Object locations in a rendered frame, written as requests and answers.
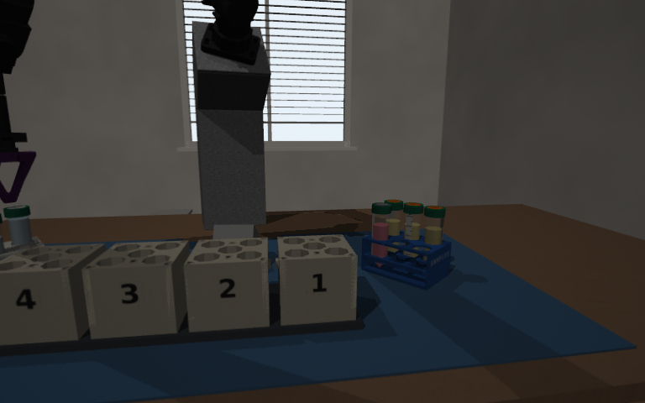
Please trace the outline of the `test tube with pink liquid and green cap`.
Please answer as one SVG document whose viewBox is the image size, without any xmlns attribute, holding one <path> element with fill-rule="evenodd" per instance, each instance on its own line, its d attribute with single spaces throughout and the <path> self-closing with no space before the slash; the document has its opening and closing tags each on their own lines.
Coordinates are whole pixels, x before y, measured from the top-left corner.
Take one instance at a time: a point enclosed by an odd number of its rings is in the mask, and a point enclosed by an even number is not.
<svg viewBox="0 0 645 403">
<path fill-rule="evenodd" d="M 372 204 L 372 238 L 375 240 L 389 239 L 391 204 L 377 202 Z M 371 243 L 371 255 L 384 258 L 388 255 L 388 247 Z"/>
</svg>

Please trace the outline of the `white tube rack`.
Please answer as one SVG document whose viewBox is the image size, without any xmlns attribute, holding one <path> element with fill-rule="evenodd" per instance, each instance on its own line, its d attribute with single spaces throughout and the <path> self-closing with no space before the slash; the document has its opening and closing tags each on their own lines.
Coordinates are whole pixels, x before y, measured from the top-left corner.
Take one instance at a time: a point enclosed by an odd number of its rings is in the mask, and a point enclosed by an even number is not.
<svg viewBox="0 0 645 403">
<path fill-rule="evenodd" d="M 9 255 L 12 255 L 12 254 L 15 254 L 15 253 L 17 253 L 17 252 L 18 252 L 18 251 L 14 251 L 14 250 L 27 248 L 28 246 L 44 246 L 44 245 L 43 245 L 43 243 L 39 240 L 39 238 L 38 238 L 38 237 L 34 237 L 34 238 L 33 238 L 33 242 L 32 242 L 32 243 L 26 243 L 26 244 L 21 244 L 21 245 L 12 245 L 11 241 L 9 241 L 9 242 L 4 242 L 4 247 L 5 247 L 5 252 L 6 252 L 6 253 L 4 253 L 4 254 L 0 254 L 0 259 L 2 259 L 2 258 L 6 258 L 6 257 L 8 257 Z"/>
</svg>

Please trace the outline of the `white box with done label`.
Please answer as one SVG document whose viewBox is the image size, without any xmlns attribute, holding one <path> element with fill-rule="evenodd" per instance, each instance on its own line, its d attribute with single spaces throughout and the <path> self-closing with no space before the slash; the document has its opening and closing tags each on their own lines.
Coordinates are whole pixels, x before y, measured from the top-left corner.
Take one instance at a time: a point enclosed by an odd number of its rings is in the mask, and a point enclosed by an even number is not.
<svg viewBox="0 0 645 403">
<path fill-rule="evenodd" d="M 258 238 L 259 235 L 254 224 L 214 225 L 212 239 Z"/>
</svg>

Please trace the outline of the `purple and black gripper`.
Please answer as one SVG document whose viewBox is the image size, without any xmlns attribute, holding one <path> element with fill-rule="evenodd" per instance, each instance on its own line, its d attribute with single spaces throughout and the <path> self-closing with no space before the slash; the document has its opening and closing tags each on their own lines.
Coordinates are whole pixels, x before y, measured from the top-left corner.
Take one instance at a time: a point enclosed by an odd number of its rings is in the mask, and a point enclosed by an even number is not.
<svg viewBox="0 0 645 403">
<path fill-rule="evenodd" d="M 11 138 L 10 138 L 11 137 Z M 3 162 L 19 162 L 12 189 L 7 193 L 0 181 L 0 198 L 3 203 L 16 202 L 24 180 L 34 163 L 36 152 L 18 152 L 14 142 L 28 142 L 26 133 L 12 133 L 6 96 L 0 95 L 0 165 Z"/>
</svg>

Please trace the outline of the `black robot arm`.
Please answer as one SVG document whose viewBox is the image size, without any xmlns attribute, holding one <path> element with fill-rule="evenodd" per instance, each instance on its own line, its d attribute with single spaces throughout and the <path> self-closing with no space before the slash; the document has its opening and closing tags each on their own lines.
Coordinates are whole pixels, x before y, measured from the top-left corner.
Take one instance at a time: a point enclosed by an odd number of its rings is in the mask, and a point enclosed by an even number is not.
<svg viewBox="0 0 645 403">
<path fill-rule="evenodd" d="M 201 51 L 254 65 L 260 37 L 252 35 L 250 25 L 259 0 L 201 0 L 201 3 L 213 7 L 212 15 L 216 18 L 207 26 Z M 33 8 L 34 0 L 0 0 L 0 95 L 6 94 L 3 73 L 11 74 L 17 57 L 24 52 Z"/>
</svg>

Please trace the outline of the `blue tube rack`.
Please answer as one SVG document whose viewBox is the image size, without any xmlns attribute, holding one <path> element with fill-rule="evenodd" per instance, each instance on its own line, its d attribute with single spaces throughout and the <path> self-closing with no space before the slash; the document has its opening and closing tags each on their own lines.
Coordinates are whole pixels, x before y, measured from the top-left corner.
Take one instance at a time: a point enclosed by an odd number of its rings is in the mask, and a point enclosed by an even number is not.
<svg viewBox="0 0 645 403">
<path fill-rule="evenodd" d="M 393 244 L 394 242 L 408 243 L 408 245 L 396 245 Z M 388 251 L 387 256 L 380 258 L 371 255 L 371 243 L 400 250 L 395 253 Z M 371 234 L 362 238 L 361 269 L 428 290 L 449 275 L 451 244 L 452 242 L 444 240 L 440 245 L 427 244 L 424 243 L 424 236 L 421 235 L 418 240 L 404 239 L 404 232 L 398 236 L 389 235 L 388 240 L 375 240 Z M 420 251 L 414 249 L 415 247 L 424 247 L 430 250 Z M 404 255 L 403 250 L 419 255 L 413 258 Z M 427 256 L 427 260 L 423 260 L 423 256 Z M 383 265 L 379 268 L 375 262 Z"/>
</svg>

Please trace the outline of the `blue bench mat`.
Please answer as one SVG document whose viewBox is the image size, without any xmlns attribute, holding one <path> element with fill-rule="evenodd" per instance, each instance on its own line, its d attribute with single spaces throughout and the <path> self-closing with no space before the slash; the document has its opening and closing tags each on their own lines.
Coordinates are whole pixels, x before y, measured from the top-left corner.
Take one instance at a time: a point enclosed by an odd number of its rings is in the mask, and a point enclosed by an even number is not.
<svg viewBox="0 0 645 403">
<path fill-rule="evenodd" d="M 0 357 L 0 403 L 128 403 L 553 359 L 637 348 L 452 242 L 428 290 L 361 269 L 363 329 Z"/>
</svg>

